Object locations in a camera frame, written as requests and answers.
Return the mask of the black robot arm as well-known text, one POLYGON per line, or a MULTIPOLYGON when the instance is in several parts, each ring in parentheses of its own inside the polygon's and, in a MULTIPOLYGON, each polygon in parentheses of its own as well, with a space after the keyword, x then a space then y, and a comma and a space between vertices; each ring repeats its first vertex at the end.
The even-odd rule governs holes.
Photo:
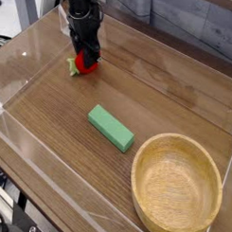
POLYGON ((67 21, 70 37, 77 57, 74 64, 82 74, 91 73, 98 67, 101 57, 98 31, 103 20, 98 0, 68 0, 67 21))

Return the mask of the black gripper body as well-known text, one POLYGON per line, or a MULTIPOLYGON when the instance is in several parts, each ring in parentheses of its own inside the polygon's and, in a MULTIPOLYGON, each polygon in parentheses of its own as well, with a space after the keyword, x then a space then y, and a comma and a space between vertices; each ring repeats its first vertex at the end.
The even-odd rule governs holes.
POLYGON ((80 37, 82 48, 90 47, 92 50, 100 50, 98 31, 102 22, 100 7, 88 7, 87 9, 69 8, 67 20, 70 31, 74 30, 80 37))

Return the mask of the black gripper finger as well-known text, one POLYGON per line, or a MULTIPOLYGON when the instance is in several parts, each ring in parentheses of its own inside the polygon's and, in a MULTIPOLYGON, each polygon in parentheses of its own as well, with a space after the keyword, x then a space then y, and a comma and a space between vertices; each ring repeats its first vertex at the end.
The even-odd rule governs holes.
POLYGON ((82 48, 82 42, 80 41, 79 35, 74 30, 70 31, 69 35, 76 53, 79 54, 82 48))
POLYGON ((84 61, 83 66, 85 69, 95 69, 98 65, 98 61, 100 59, 100 51, 92 50, 90 47, 85 47, 83 50, 84 61))

